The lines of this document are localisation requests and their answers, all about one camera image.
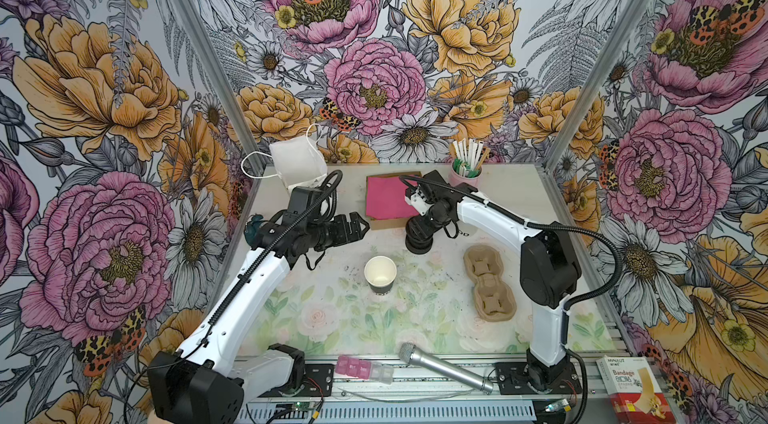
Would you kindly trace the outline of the paper coffee cup black sleeve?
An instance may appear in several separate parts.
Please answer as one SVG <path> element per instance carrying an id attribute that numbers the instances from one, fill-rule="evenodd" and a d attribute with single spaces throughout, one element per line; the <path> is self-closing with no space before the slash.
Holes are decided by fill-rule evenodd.
<path id="1" fill-rule="evenodd" d="M 397 277 L 397 266 L 389 257 L 375 256 L 365 264 L 363 274 L 375 294 L 386 295 Z"/>

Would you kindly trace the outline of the black plastic cup lid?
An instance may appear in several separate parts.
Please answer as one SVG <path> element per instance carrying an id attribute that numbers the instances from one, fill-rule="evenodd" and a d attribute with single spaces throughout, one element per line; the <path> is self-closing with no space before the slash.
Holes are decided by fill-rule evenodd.
<path id="1" fill-rule="evenodd" d="M 424 255 L 428 253 L 433 245 L 433 237 L 430 233 L 424 233 L 417 228 L 407 228 L 405 247 L 415 255 Z"/>

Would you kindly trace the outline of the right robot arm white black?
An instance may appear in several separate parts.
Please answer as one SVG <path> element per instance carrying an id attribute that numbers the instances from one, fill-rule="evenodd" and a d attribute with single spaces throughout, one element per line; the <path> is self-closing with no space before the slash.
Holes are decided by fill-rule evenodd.
<path id="1" fill-rule="evenodd" d="M 538 223 L 493 202 L 469 184 L 449 185 L 437 171 L 404 175 L 405 202 L 418 214 L 406 223 L 406 248 L 413 254 L 431 250 L 434 235 L 451 224 L 474 226 L 511 247 L 520 257 L 520 286 L 532 302 L 533 336 L 526 352 L 527 380 L 537 392 L 553 389 L 575 357 L 566 348 L 571 308 L 611 290 L 619 281 L 625 259 L 618 246 L 596 231 L 557 221 Z M 578 294 L 582 276 L 570 234 L 582 234 L 608 248 L 614 269 L 607 282 Z"/>

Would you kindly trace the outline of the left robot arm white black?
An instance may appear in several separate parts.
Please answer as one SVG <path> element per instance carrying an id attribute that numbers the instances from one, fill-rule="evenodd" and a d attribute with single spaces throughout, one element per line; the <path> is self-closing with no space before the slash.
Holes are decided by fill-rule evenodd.
<path id="1" fill-rule="evenodd" d="M 272 218 L 252 217 L 251 247 L 211 313 L 174 351 L 146 368 L 155 415 L 171 423 L 233 423 L 244 404 L 269 392 L 293 392 L 305 381 L 305 354 L 272 344 L 242 368 L 238 351 L 258 314 L 295 264 L 309 252 L 360 241 L 370 226 L 357 212 L 336 211 L 343 173 L 316 187 L 292 190 Z"/>

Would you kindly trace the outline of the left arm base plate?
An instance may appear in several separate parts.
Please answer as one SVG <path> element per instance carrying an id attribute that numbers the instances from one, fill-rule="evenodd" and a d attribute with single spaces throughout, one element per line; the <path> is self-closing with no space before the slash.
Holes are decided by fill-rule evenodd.
<path id="1" fill-rule="evenodd" d="M 306 364 L 304 375 L 279 389 L 285 397 L 329 397 L 332 394 L 335 366 Z"/>

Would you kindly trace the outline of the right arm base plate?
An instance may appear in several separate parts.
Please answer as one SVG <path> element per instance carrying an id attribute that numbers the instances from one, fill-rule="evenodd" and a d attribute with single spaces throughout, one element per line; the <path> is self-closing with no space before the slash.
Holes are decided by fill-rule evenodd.
<path id="1" fill-rule="evenodd" d="M 501 361 L 494 364 L 502 395 L 572 395 L 582 391 L 574 365 L 563 359 L 555 366 Z"/>

